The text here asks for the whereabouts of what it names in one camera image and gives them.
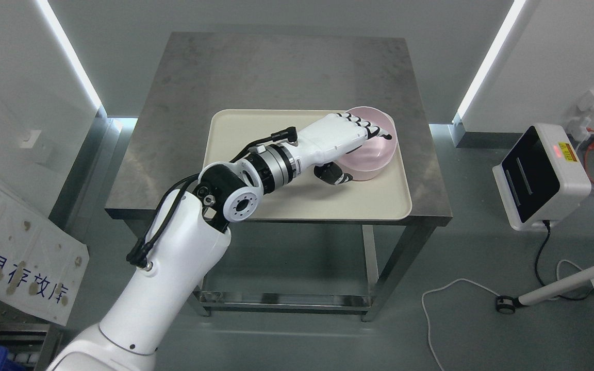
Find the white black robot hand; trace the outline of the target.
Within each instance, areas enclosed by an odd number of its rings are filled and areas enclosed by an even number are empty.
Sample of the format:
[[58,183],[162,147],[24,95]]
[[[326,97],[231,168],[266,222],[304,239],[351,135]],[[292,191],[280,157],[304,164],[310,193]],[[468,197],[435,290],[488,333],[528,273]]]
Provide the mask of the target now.
[[297,141],[283,144],[283,148],[295,160],[295,175],[313,166],[316,178],[339,185],[353,180],[353,176],[334,162],[374,137],[393,139],[385,129],[351,113],[330,113],[298,131]]

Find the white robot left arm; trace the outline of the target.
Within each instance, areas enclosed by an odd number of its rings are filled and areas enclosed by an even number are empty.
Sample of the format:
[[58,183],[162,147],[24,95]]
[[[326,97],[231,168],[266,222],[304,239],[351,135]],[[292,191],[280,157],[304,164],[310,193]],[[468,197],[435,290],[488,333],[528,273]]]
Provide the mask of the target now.
[[230,223],[294,178],[288,127],[251,142],[231,162],[212,163],[163,195],[145,235],[127,254],[136,271],[104,318],[62,350],[49,370],[152,370],[158,347],[184,303],[224,256]]

